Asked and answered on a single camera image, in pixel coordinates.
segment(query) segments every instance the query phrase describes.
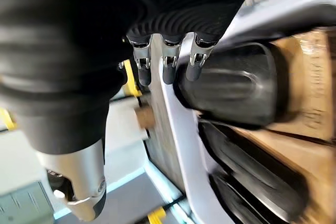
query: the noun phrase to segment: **cardboard box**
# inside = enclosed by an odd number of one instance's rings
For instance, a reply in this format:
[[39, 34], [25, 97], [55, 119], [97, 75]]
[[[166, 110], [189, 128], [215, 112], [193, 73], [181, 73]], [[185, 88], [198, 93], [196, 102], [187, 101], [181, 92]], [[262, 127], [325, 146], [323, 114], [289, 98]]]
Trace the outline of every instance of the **cardboard box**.
[[286, 116], [268, 129], [332, 141], [335, 38], [335, 28], [320, 28], [274, 43], [288, 63], [290, 99]]
[[234, 129], [305, 176], [311, 200], [297, 224], [335, 223], [336, 184], [333, 146], [316, 144], [267, 130]]

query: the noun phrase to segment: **gray floor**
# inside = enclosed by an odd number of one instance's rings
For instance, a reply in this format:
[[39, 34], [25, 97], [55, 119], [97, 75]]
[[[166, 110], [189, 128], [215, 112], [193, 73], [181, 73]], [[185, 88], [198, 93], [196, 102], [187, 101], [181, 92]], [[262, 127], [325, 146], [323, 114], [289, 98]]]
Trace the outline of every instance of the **gray floor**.
[[[104, 210], [92, 224], [132, 224], [157, 207], [165, 205], [156, 187], [146, 173], [107, 194]], [[55, 224], [80, 224], [73, 214], [68, 214]], [[178, 224], [167, 211], [163, 224]]]
[[[244, 5], [252, 5], [261, 0], [246, 0]], [[180, 171], [179, 162], [175, 150], [174, 140], [166, 113], [165, 104], [163, 101], [163, 94], [161, 84], [159, 81], [158, 70], [155, 69], [159, 65], [161, 57], [161, 48], [159, 44], [153, 43], [152, 49], [152, 97], [151, 105], [153, 107], [156, 127], [151, 131], [151, 139], [148, 140], [147, 145], [152, 161], [169, 177], [173, 182], [184, 189], [182, 175]]]

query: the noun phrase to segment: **wooden surface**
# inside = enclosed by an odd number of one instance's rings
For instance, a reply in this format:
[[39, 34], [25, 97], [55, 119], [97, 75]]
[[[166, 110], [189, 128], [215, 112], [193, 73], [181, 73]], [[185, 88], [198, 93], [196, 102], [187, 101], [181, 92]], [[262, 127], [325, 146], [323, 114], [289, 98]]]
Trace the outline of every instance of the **wooden surface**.
[[[244, 5], [252, 5], [259, 1], [261, 0], [246, 0]], [[161, 55], [161, 45], [158, 43], [158, 36], [155, 35], [152, 47], [152, 84], [150, 86], [152, 97], [150, 104], [155, 114], [156, 126], [154, 130], [151, 130], [151, 139], [148, 140], [147, 145], [152, 161], [168, 178], [183, 189], [182, 175], [159, 80], [158, 65]]]

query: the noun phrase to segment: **metal screw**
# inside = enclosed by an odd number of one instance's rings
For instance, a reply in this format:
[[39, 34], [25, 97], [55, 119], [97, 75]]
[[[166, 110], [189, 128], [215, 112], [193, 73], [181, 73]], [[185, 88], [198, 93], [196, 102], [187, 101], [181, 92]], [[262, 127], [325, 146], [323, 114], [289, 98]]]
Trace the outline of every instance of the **metal screw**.
[[101, 191], [105, 188], [105, 179], [100, 183], [98, 187], [98, 192], [101, 193]]

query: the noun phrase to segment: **yellow bracket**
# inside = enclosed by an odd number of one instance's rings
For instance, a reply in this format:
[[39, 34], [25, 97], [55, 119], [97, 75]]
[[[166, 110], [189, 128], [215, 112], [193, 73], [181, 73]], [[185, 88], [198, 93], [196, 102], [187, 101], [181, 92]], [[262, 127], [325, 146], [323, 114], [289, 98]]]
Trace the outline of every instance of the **yellow bracket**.
[[150, 224], [162, 224], [162, 219], [166, 216], [166, 212], [162, 207], [151, 212], [148, 215], [148, 220]]
[[7, 129], [9, 129], [10, 131], [16, 129], [17, 127], [16, 121], [13, 115], [8, 110], [0, 108], [0, 118], [6, 124]]
[[124, 61], [124, 67], [127, 73], [127, 83], [124, 86], [122, 86], [122, 89], [124, 90], [125, 95], [132, 95], [135, 97], [142, 96], [141, 91], [139, 90], [138, 86], [135, 84], [130, 60]]

